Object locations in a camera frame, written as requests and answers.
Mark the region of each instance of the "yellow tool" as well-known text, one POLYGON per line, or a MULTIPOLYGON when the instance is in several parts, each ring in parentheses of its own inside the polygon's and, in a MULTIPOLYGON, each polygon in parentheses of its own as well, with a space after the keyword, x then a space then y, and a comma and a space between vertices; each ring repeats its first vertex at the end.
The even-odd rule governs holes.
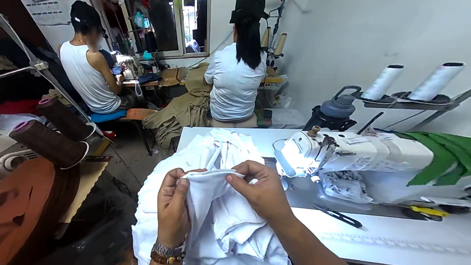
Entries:
POLYGON ((424 213, 428 215, 436 215, 436 216, 441 216, 441 217, 447 217, 450 215, 447 212, 430 209, 430 208, 423 208, 423 207, 417 207, 417 206, 409 206, 409 208, 415 212, 424 213))

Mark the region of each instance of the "black scissors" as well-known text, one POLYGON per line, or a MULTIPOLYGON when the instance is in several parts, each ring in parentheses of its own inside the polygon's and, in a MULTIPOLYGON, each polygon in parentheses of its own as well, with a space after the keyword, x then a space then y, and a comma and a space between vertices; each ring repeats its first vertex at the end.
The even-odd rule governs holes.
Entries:
POLYGON ((322 212, 324 212, 324 213, 326 213, 326 214, 328 214, 328 215, 330 215, 330 216, 332 216, 333 218, 339 219, 339 220, 342 221, 342 222, 346 222, 347 224, 349 224, 349 225, 351 225, 351 226, 354 226, 354 227, 356 227, 356 228, 360 228, 360 227, 363 226, 359 221, 357 221, 357 220, 355 220, 355 219, 353 219, 353 218, 350 218, 350 217, 348 217, 348 216, 346 216, 346 215, 343 215, 343 214, 341 214, 341 213, 339 213, 339 212, 337 212, 337 211, 334 211, 334 210, 332 210, 332 209, 330 209, 330 208, 326 208, 326 207, 320 206, 320 205, 318 205, 318 204, 316 204, 316 203, 314 203, 314 208, 317 209, 317 210, 319 210, 319 211, 322 211, 322 212))

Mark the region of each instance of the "concrete floor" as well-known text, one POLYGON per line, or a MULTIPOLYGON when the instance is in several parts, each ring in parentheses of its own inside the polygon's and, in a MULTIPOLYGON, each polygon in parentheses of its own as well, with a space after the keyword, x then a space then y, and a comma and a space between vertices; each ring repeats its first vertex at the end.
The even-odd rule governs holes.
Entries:
MULTIPOLYGON (((158 153, 154 153, 150 157, 136 127, 132 124, 122 124, 115 128, 115 131, 114 148, 141 184, 144 183, 147 176, 160 161, 173 154, 173 151, 167 151, 155 145, 154 152, 158 151, 158 153)), ((121 159, 110 146, 106 148, 103 156, 113 156, 106 170, 116 179, 126 184, 133 193, 133 199, 137 199, 136 193, 140 190, 140 185, 121 159)))

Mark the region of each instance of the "chair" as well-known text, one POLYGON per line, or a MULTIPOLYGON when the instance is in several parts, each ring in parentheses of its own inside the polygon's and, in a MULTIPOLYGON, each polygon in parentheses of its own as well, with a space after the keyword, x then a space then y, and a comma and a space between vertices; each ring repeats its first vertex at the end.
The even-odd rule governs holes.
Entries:
POLYGON ((94 113, 90 115, 90 119, 94 123, 101 123, 101 122, 106 122, 106 121, 113 121, 117 120, 119 122, 130 122, 133 123, 136 128, 138 129, 139 136, 141 137, 142 141, 144 142, 144 146, 147 149, 147 152, 149 153, 149 156, 152 156, 152 149, 154 148, 155 145, 155 137, 152 134, 152 131, 150 129, 146 129, 142 126, 142 121, 149 115, 153 114, 156 112, 156 110, 153 109, 146 109, 146 108, 130 108, 127 111, 126 110, 120 110, 114 113, 110 114, 98 114, 94 113), (150 132, 150 137, 153 139, 152 140, 152 146, 149 146, 147 143, 147 138, 150 132))

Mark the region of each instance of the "right hand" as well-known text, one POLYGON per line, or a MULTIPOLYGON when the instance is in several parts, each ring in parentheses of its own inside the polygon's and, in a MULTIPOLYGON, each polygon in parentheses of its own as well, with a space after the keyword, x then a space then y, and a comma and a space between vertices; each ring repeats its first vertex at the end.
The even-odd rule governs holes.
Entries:
POLYGON ((236 175, 226 176, 227 182, 244 196, 253 210, 269 223, 275 220, 294 216, 286 199, 278 173, 258 162, 247 160, 232 169, 245 175, 245 179, 258 179, 250 185, 246 180, 236 175))
POLYGON ((116 81, 121 84, 124 81, 124 76, 123 75, 116 75, 116 81))

